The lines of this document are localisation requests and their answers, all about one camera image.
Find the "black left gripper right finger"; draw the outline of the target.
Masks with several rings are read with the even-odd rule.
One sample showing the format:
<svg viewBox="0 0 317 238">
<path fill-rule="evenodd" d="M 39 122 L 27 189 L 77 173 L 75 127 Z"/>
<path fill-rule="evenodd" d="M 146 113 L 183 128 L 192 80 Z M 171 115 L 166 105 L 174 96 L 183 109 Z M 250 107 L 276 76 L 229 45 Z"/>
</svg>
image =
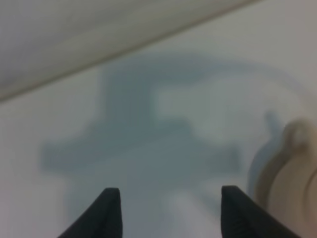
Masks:
<svg viewBox="0 0 317 238">
<path fill-rule="evenodd" d="M 237 186 L 221 188 L 223 238 L 297 238 Z"/>
</svg>

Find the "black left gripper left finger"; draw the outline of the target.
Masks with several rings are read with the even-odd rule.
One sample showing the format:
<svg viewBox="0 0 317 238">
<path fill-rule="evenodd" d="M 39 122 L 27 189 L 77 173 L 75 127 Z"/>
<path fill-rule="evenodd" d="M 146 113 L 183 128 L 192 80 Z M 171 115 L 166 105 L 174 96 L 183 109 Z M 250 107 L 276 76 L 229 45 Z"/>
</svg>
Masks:
<svg viewBox="0 0 317 238">
<path fill-rule="evenodd" d="M 106 188 L 61 238 L 121 238 L 123 222 L 118 188 Z"/>
</svg>

